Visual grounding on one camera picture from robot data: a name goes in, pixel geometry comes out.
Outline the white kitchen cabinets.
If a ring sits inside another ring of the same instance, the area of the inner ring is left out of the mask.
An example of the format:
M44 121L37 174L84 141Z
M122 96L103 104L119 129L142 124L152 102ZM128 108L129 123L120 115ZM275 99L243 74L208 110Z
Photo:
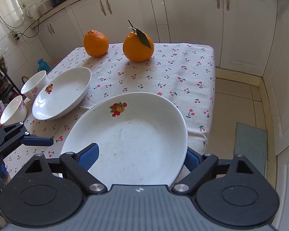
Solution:
M111 43L133 19L156 42L212 46L219 78L250 83L272 117L277 191L275 226L289 230L289 0L67 0L33 24L51 57L80 45L89 30Z

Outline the white wall power strip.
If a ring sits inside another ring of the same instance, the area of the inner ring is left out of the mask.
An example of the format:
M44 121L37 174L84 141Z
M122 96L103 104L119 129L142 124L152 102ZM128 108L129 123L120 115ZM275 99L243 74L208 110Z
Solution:
M13 40L15 41L15 43L17 43L21 37L21 33L20 32L16 32L16 31L10 31L11 37L13 38Z

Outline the white electric kettle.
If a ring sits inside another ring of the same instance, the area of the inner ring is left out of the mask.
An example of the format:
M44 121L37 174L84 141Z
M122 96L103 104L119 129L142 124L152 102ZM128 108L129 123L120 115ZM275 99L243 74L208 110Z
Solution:
M40 11L38 9L38 5L37 4L31 5L27 9L27 14L28 14L28 17L30 19L32 19L33 21L37 21L37 19L41 16L41 13L40 13Z

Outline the blue thermos jug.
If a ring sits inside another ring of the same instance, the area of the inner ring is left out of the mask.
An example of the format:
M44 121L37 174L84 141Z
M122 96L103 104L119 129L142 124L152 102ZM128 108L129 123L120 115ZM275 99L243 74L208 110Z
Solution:
M46 61L44 61L43 59L39 59L37 71L45 71L46 73L49 73L51 71L51 68Z

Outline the orange with green leaf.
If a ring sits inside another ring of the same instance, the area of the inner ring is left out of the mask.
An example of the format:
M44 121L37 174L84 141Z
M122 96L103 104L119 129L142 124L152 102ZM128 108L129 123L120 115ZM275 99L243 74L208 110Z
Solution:
M153 56L155 47L152 39L134 27L130 20L131 32L123 42L123 53L132 62L145 62Z

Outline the white floral plate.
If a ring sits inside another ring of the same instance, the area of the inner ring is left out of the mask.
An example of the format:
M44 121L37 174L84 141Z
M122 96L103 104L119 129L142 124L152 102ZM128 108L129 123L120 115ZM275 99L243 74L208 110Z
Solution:
M91 76L87 67L77 67L53 78L36 97L33 116L42 121L52 120L72 111L86 95Z
M81 116L62 153L77 153L96 143L99 156L87 171L106 187L169 186L181 171L187 141L185 121L172 102L132 92L107 99Z

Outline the black metal shelf rack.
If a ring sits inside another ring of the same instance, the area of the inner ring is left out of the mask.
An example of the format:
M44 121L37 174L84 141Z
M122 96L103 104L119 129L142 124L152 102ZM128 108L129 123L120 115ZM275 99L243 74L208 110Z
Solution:
M21 95L19 88L8 76L7 71L0 64L0 101L11 101L11 96Z

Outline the cherry print tablecloth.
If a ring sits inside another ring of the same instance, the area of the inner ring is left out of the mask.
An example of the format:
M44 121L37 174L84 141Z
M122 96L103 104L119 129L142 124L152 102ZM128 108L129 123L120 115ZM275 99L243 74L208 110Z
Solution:
M151 59L135 63L126 59L121 44L109 46L106 55L93 58L84 48L67 55L49 74L53 79L63 72L85 66L92 78L86 96L69 114L51 121L39 121L32 113L25 119L31 134L51 137L53 146L20 146L5 159L14 176L36 153L59 157L71 128L91 107L126 92L149 92L170 100L183 114L188 130L188 145L204 153L208 143L215 92L214 50L207 45L157 43Z

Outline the bumpy orange without leaf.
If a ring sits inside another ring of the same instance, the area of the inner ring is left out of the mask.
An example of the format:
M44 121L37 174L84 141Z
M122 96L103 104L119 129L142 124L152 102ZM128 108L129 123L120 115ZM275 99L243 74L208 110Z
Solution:
M103 33L97 30L90 30L84 36L83 45L89 56L101 57L107 53L109 41Z

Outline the green floor mat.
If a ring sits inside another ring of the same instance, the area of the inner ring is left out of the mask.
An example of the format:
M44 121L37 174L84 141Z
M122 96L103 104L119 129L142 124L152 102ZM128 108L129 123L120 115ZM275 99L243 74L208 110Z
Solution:
M237 122L234 155L244 155L265 176L267 131Z

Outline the white rice cooker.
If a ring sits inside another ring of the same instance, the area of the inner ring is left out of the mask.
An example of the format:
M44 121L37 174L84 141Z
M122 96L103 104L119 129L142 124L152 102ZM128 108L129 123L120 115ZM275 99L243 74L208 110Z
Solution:
M39 4L38 4L38 10L40 12L40 14L44 14L46 12L48 12L49 10L52 9L50 0L42 0Z

